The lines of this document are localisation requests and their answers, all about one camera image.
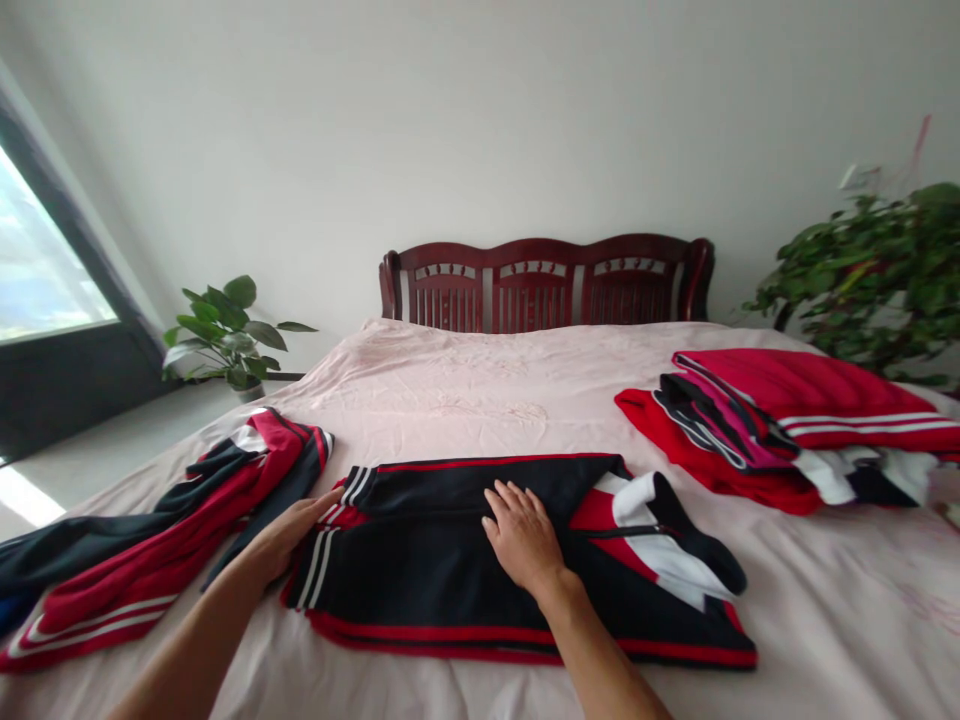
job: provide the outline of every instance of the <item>folded clothes pile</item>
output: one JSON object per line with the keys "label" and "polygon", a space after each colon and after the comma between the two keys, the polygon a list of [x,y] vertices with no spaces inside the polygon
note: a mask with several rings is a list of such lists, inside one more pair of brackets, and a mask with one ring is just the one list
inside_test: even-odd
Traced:
{"label": "folded clothes pile", "polygon": [[787,350],[679,352],[684,372],[616,403],[714,492],[795,515],[848,502],[923,505],[960,459],[960,423],[855,365]]}
{"label": "folded clothes pile", "polygon": [[37,670],[146,635],[228,535],[242,529],[207,584],[306,497],[333,443],[320,428],[265,408],[188,467],[153,512],[68,518],[0,544],[0,633],[53,588],[0,653],[0,672]]}

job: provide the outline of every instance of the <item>sunlight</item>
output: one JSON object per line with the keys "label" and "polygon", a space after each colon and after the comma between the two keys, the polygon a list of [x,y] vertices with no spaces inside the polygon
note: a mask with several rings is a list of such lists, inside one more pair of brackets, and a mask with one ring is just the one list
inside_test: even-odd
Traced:
{"label": "sunlight", "polygon": [[43,527],[65,512],[53,498],[9,465],[0,469],[0,503],[34,527]]}

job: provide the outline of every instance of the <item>wooden headboard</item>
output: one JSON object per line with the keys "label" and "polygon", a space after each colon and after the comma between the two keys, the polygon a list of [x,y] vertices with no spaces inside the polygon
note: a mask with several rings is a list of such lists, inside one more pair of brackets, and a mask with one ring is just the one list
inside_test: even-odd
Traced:
{"label": "wooden headboard", "polygon": [[592,245],[529,238],[486,250],[428,243],[384,257],[383,317],[486,333],[706,320],[713,262],[706,238],[651,234]]}

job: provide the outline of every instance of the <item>wall socket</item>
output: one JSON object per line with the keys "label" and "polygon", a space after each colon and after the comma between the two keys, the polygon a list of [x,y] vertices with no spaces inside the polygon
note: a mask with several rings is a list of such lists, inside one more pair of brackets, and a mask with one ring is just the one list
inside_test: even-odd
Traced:
{"label": "wall socket", "polygon": [[854,163],[840,181],[841,190],[870,190],[876,189],[879,185],[879,165],[859,165]]}

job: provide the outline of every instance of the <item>wrinkled sheet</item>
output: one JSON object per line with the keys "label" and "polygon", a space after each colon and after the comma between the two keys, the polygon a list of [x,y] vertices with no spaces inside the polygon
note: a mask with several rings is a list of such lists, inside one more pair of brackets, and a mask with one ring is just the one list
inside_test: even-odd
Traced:
{"label": "wrinkled sheet", "polygon": [[[513,336],[368,322],[301,381],[258,404],[337,436],[315,494],[351,465],[599,451],[660,470],[746,571],[737,602],[760,653],[753,674],[645,666],[677,718],[948,718],[960,715],[960,534],[930,510],[829,508],[797,518],[713,495],[666,462],[613,402],[653,388],[676,350],[808,349],[773,331],[706,323],[570,327]],[[957,403],[934,393],[943,412]],[[178,443],[71,514],[148,511],[249,407]],[[960,500],[940,472],[935,499]],[[4,718],[99,718],[198,598],[206,572],[142,641],[45,672],[0,678]],[[254,615],[217,718],[581,717],[561,668],[345,650],[280,607]]]}

